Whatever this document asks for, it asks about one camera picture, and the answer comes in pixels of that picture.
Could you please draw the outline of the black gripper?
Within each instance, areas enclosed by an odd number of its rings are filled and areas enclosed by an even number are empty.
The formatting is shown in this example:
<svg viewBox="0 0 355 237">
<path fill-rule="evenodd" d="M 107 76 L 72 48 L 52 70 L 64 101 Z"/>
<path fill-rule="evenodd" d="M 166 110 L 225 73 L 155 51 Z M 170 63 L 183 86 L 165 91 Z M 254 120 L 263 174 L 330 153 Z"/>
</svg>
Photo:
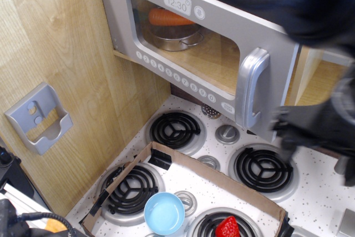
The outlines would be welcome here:
<svg viewBox="0 0 355 237">
<path fill-rule="evenodd" d="M 354 108 L 333 104 L 283 106 L 271 128 L 281 138 L 280 158 L 292 159 L 298 147 L 324 148 L 347 158 L 344 185 L 354 186 Z"/>
</svg>

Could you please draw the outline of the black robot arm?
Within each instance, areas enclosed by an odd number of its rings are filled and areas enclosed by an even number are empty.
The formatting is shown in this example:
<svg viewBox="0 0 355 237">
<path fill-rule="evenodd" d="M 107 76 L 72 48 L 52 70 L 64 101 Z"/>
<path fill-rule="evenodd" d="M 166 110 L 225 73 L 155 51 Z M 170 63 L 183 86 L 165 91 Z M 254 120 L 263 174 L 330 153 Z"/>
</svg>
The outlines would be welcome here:
<svg viewBox="0 0 355 237">
<path fill-rule="evenodd" d="M 338 48 L 354 56 L 354 0 L 219 0 L 284 28 L 295 42 L 312 48 Z M 325 148 L 346 157 L 345 186 L 354 186 L 354 65 L 321 104 L 280 107 L 273 129 L 281 155 L 298 147 Z"/>
</svg>

